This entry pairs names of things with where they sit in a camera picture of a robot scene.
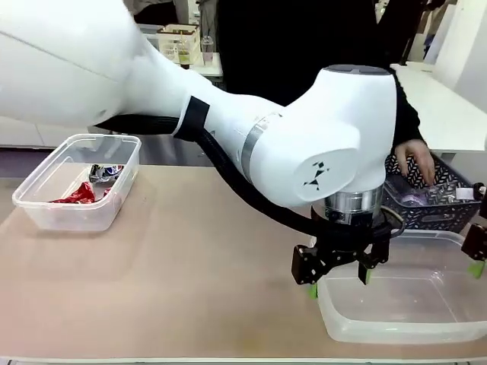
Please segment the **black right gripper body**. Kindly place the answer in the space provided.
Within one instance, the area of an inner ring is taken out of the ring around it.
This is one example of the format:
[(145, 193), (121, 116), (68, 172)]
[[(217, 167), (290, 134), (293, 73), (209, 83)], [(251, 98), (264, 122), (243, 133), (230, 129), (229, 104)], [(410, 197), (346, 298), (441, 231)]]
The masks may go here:
[(486, 185), (482, 182), (476, 182), (473, 185), (473, 198), (475, 201), (480, 202), (479, 216), (487, 218), (487, 197), (486, 197)]

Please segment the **person's left hand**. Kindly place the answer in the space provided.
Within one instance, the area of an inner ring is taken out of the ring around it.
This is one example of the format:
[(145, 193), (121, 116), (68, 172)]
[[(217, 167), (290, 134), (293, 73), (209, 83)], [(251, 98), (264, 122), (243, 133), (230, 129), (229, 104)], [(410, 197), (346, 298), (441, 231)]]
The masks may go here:
[(409, 156), (413, 156), (425, 183), (428, 186), (432, 186), (434, 184), (434, 160), (425, 142), (417, 139), (403, 142), (394, 148), (393, 153), (398, 161), (401, 174), (407, 176), (407, 158)]

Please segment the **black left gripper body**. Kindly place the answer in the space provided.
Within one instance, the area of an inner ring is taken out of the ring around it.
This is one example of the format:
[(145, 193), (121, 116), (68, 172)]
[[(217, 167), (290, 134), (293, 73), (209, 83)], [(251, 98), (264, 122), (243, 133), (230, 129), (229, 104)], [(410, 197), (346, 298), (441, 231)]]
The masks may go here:
[(361, 252), (370, 252), (371, 244), (391, 240), (396, 229), (396, 212), (382, 206), (378, 211), (351, 214), (348, 222), (339, 219), (343, 214), (330, 209), (322, 217), (316, 208), (311, 208), (311, 219), (324, 229), (317, 237), (320, 256), (343, 265), (357, 261)]

